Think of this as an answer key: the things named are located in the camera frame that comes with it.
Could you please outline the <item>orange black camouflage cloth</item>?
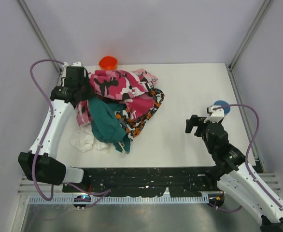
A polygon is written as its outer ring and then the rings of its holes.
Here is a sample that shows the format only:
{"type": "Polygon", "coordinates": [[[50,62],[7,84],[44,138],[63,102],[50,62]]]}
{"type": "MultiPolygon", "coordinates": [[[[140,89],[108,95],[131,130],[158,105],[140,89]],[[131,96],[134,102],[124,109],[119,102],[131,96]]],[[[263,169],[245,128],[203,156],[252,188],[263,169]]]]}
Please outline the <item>orange black camouflage cloth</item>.
{"type": "Polygon", "coordinates": [[[145,124],[160,108],[165,95],[162,90],[153,88],[151,92],[128,99],[124,104],[117,104],[114,110],[120,125],[129,140],[140,135],[145,124]]]}

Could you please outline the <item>pink camouflage garment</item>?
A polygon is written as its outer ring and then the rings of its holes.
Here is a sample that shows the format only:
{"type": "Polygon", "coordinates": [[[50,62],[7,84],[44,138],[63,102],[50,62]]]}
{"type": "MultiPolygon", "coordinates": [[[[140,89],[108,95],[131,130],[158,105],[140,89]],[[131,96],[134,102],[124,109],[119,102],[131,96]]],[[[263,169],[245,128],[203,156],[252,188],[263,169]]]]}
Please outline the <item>pink camouflage garment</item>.
{"type": "Polygon", "coordinates": [[[124,104],[128,99],[149,93],[155,88],[147,81],[140,80],[136,74],[124,70],[97,70],[90,75],[89,81],[95,94],[99,97],[120,104],[124,104]]]}

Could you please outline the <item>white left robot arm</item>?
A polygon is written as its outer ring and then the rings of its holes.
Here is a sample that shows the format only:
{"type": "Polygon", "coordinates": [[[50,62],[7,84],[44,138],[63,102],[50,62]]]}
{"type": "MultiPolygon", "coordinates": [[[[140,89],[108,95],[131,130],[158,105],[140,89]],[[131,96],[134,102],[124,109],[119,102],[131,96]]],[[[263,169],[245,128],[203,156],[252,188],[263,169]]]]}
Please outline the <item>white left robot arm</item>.
{"type": "Polygon", "coordinates": [[[49,112],[37,139],[28,152],[18,156],[26,178],[30,181],[60,185],[81,183],[84,171],[57,160],[57,150],[65,126],[78,102],[94,95],[87,80],[87,71],[81,62],[64,65],[62,82],[47,98],[49,112]]]}

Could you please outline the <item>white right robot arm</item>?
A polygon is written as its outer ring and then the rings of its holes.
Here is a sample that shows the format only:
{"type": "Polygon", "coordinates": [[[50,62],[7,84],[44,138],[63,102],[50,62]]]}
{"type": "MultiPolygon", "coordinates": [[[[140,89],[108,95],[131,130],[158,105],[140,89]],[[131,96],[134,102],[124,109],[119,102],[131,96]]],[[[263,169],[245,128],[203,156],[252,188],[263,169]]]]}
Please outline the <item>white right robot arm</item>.
{"type": "Polygon", "coordinates": [[[218,122],[207,122],[192,115],[186,120],[186,133],[200,137],[215,166],[207,175],[217,187],[232,197],[259,224],[263,232],[283,232],[283,200],[266,184],[242,152],[233,146],[228,133],[218,122]]]}

